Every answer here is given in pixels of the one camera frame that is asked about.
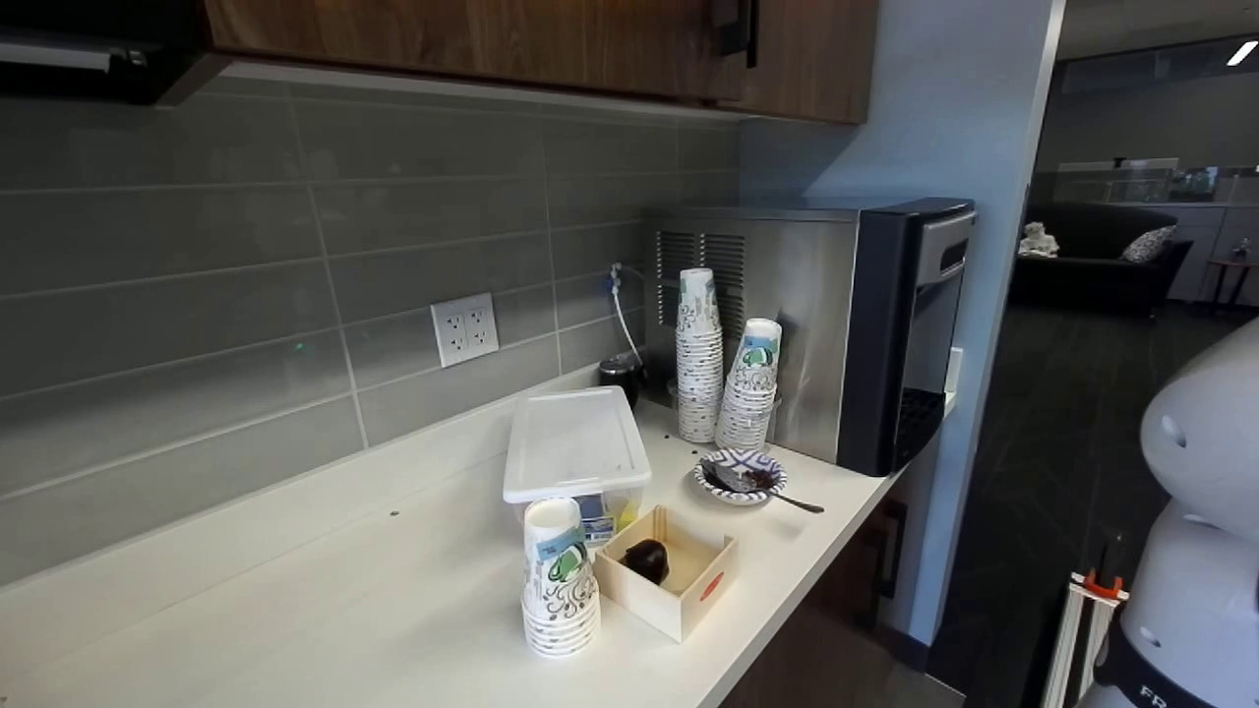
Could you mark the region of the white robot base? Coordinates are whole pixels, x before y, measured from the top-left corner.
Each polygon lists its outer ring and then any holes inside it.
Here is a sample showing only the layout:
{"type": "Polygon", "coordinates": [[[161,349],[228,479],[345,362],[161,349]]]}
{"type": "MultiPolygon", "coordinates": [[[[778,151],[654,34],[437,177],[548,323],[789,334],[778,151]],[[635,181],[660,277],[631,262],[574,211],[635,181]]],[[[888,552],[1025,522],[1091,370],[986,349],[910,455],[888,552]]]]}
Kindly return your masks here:
{"type": "Polygon", "coordinates": [[[1077,708],[1259,708],[1259,323],[1157,390],[1142,455],[1170,505],[1077,708]]]}

